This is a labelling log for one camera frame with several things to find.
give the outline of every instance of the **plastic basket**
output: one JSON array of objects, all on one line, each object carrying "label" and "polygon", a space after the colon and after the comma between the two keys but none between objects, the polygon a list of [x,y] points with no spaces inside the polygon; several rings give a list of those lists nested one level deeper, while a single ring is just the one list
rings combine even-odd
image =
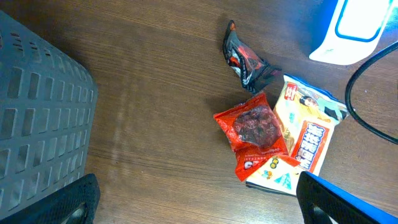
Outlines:
[{"label": "plastic basket", "polygon": [[0,220],[83,176],[97,96],[83,66],[0,11]]}]

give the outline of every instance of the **red snack package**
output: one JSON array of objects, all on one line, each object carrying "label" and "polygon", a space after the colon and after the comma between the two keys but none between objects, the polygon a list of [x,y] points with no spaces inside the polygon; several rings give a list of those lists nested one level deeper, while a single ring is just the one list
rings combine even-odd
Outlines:
[{"label": "red snack package", "polygon": [[289,155],[266,94],[214,115],[236,153],[235,173],[244,181],[274,155]]}]

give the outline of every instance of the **wooden table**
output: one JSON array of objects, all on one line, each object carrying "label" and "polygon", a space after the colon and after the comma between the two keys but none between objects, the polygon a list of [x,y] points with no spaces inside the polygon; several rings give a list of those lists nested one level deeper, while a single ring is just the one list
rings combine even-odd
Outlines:
[{"label": "wooden table", "polygon": [[[360,66],[311,61],[322,1],[2,1],[0,8],[81,62],[98,104],[86,165],[101,188],[96,223],[302,223],[295,197],[248,189],[213,114],[251,97],[221,53],[239,38],[285,72],[343,99]],[[376,50],[398,36],[395,10]],[[398,135],[398,52],[353,91],[360,115]],[[266,88],[274,104],[282,77]],[[398,147],[347,118],[320,176],[398,216]]]}]

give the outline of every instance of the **rectangular hole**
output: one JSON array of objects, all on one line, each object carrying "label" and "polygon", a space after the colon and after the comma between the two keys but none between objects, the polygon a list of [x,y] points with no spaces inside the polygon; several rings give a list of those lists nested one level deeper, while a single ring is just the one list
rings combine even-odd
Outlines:
[{"label": "rectangular hole", "polygon": [[32,134],[34,114],[35,109],[25,110],[24,123],[22,124],[22,136],[28,136]]},{"label": "rectangular hole", "polygon": [[65,150],[67,148],[67,135],[61,137],[58,142],[58,157],[64,155]]},{"label": "rectangular hole", "polygon": [[44,84],[44,100],[52,99],[53,78],[46,78]]},{"label": "rectangular hole", "polygon": [[72,83],[69,83],[65,97],[67,98],[68,102],[72,102],[72,100],[73,100],[73,84]]},{"label": "rectangular hole", "polygon": [[50,139],[49,151],[47,152],[47,161],[54,159],[56,148],[57,148],[57,138]]},{"label": "rectangular hole", "polygon": [[80,70],[81,77],[83,78],[84,82],[87,82],[86,73],[83,70]]},{"label": "rectangular hole", "polygon": [[53,118],[51,122],[51,130],[56,131],[60,128],[61,108],[53,111]]},{"label": "rectangular hole", "polygon": [[78,117],[78,109],[74,109],[70,118],[70,123],[72,125],[72,127],[76,127],[77,125],[77,117]]},{"label": "rectangular hole", "polygon": [[85,118],[85,109],[82,108],[79,110],[79,126],[83,125],[84,118]]},{"label": "rectangular hole", "polygon": [[68,73],[70,73],[70,75],[71,75],[72,77],[74,77],[75,74],[73,73],[72,66],[70,66],[70,63],[69,63],[68,61],[67,61],[67,69],[68,69]]},{"label": "rectangular hole", "polygon": [[93,98],[94,98],[94,91],[93,91],[93,90],[90,90],[90,97],[89,97],[90,103],[93,102]]},{"label": "rectangular hole", "polygon": [[65,89],[65,82],[64,81],[58,81],[57,85],[57,100],[62,101],[63,100],[63,90]]},{"label": "rectangular hole", "polygon": [[52,58],[52,54],[51,51],[49,49],[44,48],[44,56],[45,58],[50,61],[50,63],[52,64],[52,66],[54,67],[54,59]]},{"label": "rectangular hole", "polygon": [[36,143],[34,151],[35,155],[33,157],[33,167],[40,165],[43,161],[45,141],[39,141]]},{"label": "rectangular hole", "polygon": [[0,151],[0,179],[7,175],[9,149]]},{"label": "rectangular hole", "polygon": [[83,132],[83,137],[82,137],[81,140],[82,140],[82,141],[81,141],[81,146],[84,146],[84,145],[86,144],[86,141],[87,141],[87,130],[85,130],[85,131]]},{"label": "rectangular hole", "polygon": [[69,127],[70,109],[62,109],[61,113],[61,128],[68,129]]},{"label": "rectangular hole", "polygon": [[42,176],[41,190],[45,190],[50,186],[51,171],[52,167],[44,171],[44,175]]},{"label": "rectangular hole", "polygon": [[18,180],[12,184],[12,191],[9,203],[9,210],[17,207],[21,202],[22,189],[24,188],[24,180]]},{"label": "rectangular hole", "polygon": [[65,161],[65,166],[63,167],[63,172],[62,172],[62,178],[66,177],[66,176],[68,175],[69,163],[70,163],[70,158],[68,158],[68,159]]},{"label": "rectangular hole", "polygon": [[37,99],[37,90],[39,89],[39,79],[40,75],[36,73],[30,74],[30,85],[29,91],[27,92],[27,97],[30,100]]},{"label": "rectangular hole", "polygon": [[76,103],[79,103],[79,102],[80,102],[80,92],[81,92],[81,87],[78,86],[78,87],[76,88],[76,93],[75,93]]},{"label": "rectangular hole", "polygon": [[62,162],[54,167],[54,178],[53,178],[54,183],[57,183],[60,180],[61,170],[62,170]]},{"label": "rectangular hole", "polygon": [[29,43],[30,43],[30,49],[32,49],[33,61],[40,62],[42,59],[40,58],[39,48],[37,47],[37,45],[35,43],[33,43],[33,42],[29,42]]},{"label": "rectangular hole", "polygon": [[91,77],[91,75],[89,73],[87,73],[87,77],[88,77],[90,83],[93,83],[93,78]]},{"label": "rectangular hole", "polygon": [[79,131],[76,135],[75,149],[78,149],[80,147],[80,140],[81,140],[81,131]]},{"label": "rectangular hole", "polygon": [[19,57],[23,57],[24,47],[22,46],[21,38],[17,33],[11,33],[11,36],[14,39],[14,42],[12,43],[12,46],[14,46],[14,53],[17,54]]},{"label": "rectangular hole", "polygon": [[87,102],[87,93],[88,90],[86,88],[83,89],[83,95],[81,96],[81,102],[86,103]]},{"label": "rectangular hole", "polygon": [[91,113],[91,109],[88,108],[86,110],[86,124],[88,124],[90,122],[90,113]]},{"label": "rectangular hole", "polygon": [[37,185],[39,184],[40,173],[33,174],[27,181],[27,197],[26,199],[31,199],[36,195]]},{"label": "rectangular hole", "polygon": [[4,189],[0,189],[0,208],[2,204],[2,196],[4,195]]},{"label": "rectangular hole", "polygon": [[48,123],[49,123],[49,114],[50,114],[50,109],[42,109],[38,111],[37,115],[37,125],[35,128],[37,128],[38,133],[44,133],[47,131],[48,128]]},{"label": "rectangular hole", "polygon": [[2,35],[1,35],[1,32],[0,32],[0,49],[2,49],[2,45],[3,45],[3,43],[2,43]]},{"label": "rectangular hole", "polygon": [[14,67],[11,69],[11,78],[10,82],[8,83],[8,91],[7,91],[8,98],[16,99],[19,97],[21,76],[22,76],[22,69]]},{"label": "rectangular hole", "polygon": [[79,72],[79,69],[77,69],[76,67],[75,67],[75,72],[76,72],[77,76],[79,77],[79,79],[80,79],[81,81],[83,81],[83,79],[82,79],[82,77],[81,77],[81,74],[80,74],[80,72]]},{"label": "rectangular hole", "polygon": [[69,135],[68,141],[67,141],[67,151],[70,152],[73,150],[73,145],[75,143],[75,133],[71,133]]},{"label": "rectangular hole", "polygon": [[70,172],[75,171],[76,161],[77,161],[77,154],[73,156],[72,162],[70,164]]},{"label": "rectangular hole", "polygon": [[14,133],[16,109],[5,109],[1,122],[0,140],[9,139]]},{"label": "rectangular hole", "polygon": [[79,166],[78,166],[78,168],[80,168],[81,167],[81,165],[83,164],[83,156],[84,156],[84,154],[83,153],[85,153],[84,152],[84,150],[82,150],[81,151],[81,154],[80,154],[80,163],[79,163]]},{"label": "rectangular hole", "polygon": [[62,60],[62,58],[59,57],[58,55],[57,55],[57,61],[58,61],[58,68],[59,68],[63,73],[65,73],[65,66],[63,65],[63,60]]},{"label": "rectangular hole", "polygon": [[76,159],[76,161],[77,161],[77,164],[76,164],[76,169],[79,169],[80,168],[80,164],[81,164],[81,153],[80,152],[78,152],[77,153],[77,159]]},{"label": "rectangular hole", "polygon": [[16,173],[22,172],[26,169],[27,155],[29,153],[29,145],[21,146],[18,150]]}]

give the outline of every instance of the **plastic bag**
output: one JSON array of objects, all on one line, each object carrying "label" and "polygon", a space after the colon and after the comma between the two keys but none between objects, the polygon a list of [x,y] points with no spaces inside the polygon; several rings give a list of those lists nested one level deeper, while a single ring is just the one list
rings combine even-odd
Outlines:
[{"label": "plastic bag", "polygon": [[251,93],[258,93],[281,74],[281,70],[260,58],[236,35],[234,21],[230,21],[223,41],[223,53],[227,64],[241,78],[242,87]]},{"label": "plastic bag", "polygon": [[269,159],[247,178],[246,184],[296,195],[301,172],[319,174],[333,130],[347,117],[347,109],[325,90],[291,75],[284,75],[284,79],[274,113],[290,159]]},{"label": "plastic bag", "polygon": [[214,115],[236,153],[235,173],[244,181],[270,157],[288,151],[279,122],[260,92],[246,103]]},{"label": "plastic bag", "polygon": [[318,175],[335,126],[347,117],[346,106],[299,78],[285,74],[284,80],[274,113],[290,156]]}]

